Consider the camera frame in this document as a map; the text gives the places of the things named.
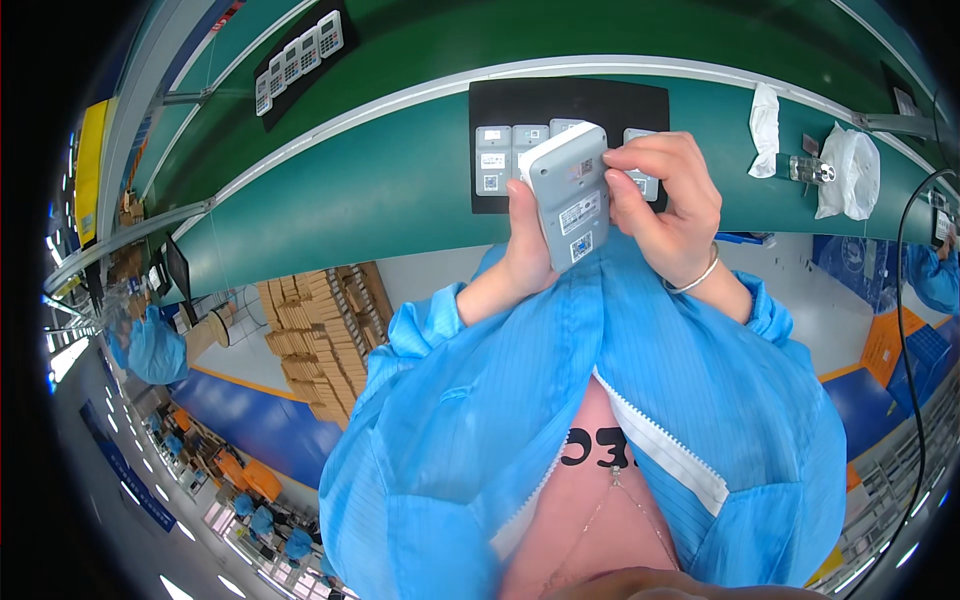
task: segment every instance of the silver bracelet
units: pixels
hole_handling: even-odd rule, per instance
[[[710,261],[710,266],[707,267],[707,270],[704,272],[704,274],[697,277],[697,279],[693,283],[689,285],[685,285],[684,287],[681,287],[681,288],[676,288],[670,285],[670,283],[668,283],[667,280],[664,279],[663,277],[660,278],[660,281],[663,282],[663,287],[666,288],[667,292],[671,294],[682,294],[683,292],[692,290],[696,286],[703,283],[704,279],[706,279],[707,277],[710,276],[711,273],[713,273],[713,269],[717,266],[717,263],[720,262],[720,248],[717,246],[716,240],[714,240],[713,243],[710,244],[710,247],[713,248],[713,260]]]

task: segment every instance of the blue floor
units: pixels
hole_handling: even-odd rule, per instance
[[[268,467],[316,489],[339,425],[318,421],[303,402],[190,370],[169,386],[173,400],[218,436]]]

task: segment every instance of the white device casing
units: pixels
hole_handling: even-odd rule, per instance
[[[286,83],[283,81],[283,53],[270,59],[270,66],[267,68],[270,87],[270,97],[276,98],[286,90]]]
[[[330,22],[333,23],[333,27],[324,31],[324,27]],[[320,45],[321,59],[325,59],[344,47],[344,32],[340,26],[340,11],[330,11],[324,18],[317,21],[317,41]]]
[[[283,82],[292,84],[300,78],[300,38],[283,46]]]
[[[320,42],[318,41],[317,26],[314,25],[300,36],[300,75],[306,75],[320,66]]]
[[[263,116],[268,110],[274,107],[274,99],[270,97],[270,69],[260,74],[256,78],[256,116]]]
[[[565,144],[566,142],[576,137],[579,137],[586,132],[595,130],[598,127],[600,126],[594,123],[589,123],[587,121],[584,121],[583,123],[574,125],[573,127],[563,132],[557,133],[556,135],[552,136],[550,139],[546,140],[545,142],[538,144],[537,146],[534,146],[532,149],[523,153],[518,160],[519,167],[520,167],[520,178],[527,185],[531,185],[531,189],[533,189],[532,183],[530,182],[530,165],[532,165],[535,160],[547,154],[551,150],[554,150],[556,148],[563,146],[563,144]]]

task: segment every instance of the orange box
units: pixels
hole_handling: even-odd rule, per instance
[[[909,309],[903,309],[903,331],[909,336],[925,325],[924,320]],[[900,327],[897,324],[897,311],[877,315],[870,325],[867,343],[863,345],[860,364],[874,376],[884,388],[890,383],[890,377],[900,358]]]

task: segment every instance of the person's right hand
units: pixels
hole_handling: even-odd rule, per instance
[[[635,238],[653,270],[676,287],[703,275],[723,201],[693,136],[662,132],[637,137],[604,153],[604,161],[611,167],[606,173],[611,220]],[[663,181],[670,195],[664,212],[654,213],[624,173],[633,169]]]

